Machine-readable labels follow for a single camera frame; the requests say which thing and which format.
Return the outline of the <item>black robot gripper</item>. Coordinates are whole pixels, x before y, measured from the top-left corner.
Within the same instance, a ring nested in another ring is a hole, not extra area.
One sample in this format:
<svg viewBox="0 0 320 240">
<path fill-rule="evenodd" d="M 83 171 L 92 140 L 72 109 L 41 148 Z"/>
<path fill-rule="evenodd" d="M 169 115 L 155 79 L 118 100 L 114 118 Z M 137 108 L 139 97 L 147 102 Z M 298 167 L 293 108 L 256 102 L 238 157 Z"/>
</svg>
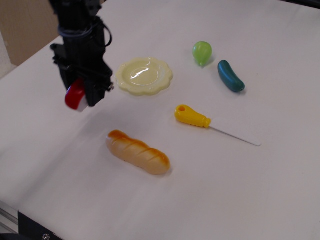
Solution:
<svg viewBox="0 0 320 240">
<path fill-rule="evenodd" d="M 63 44 L 54 43 L 53 62 L 58 66 L 65 89 L 68 90 L 78 79 L 84 79 L 87 104 L 94 107 L 105 98 L 106 92 L 114 89 L 112 70 L 104 62 L 107 26 L 100 17 L 94 17 L 87 32 L 71 34 L 62 32 Z"/>
</svg>

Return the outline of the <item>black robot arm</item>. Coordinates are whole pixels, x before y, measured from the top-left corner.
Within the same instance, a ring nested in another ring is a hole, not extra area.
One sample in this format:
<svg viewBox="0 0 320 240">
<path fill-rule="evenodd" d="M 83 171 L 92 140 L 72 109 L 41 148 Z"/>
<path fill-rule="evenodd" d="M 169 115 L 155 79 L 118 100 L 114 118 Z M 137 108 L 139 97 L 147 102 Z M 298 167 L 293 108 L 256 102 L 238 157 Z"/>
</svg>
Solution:
<svg viewBox="0 0 320 240">
<path fill-rule="evenodd" d="M 109 29 L 97 15 L 102 8 L 100 1 L 52 0 L 50 5 L 63 39 L 63 44 L 54 43 L 50 48 L 66 88 L 65 104 L 82 112 L 94 107 L 114 88 L 113 72 L 104 61 L 113 39 L 105 39 Z"/>
</svg>

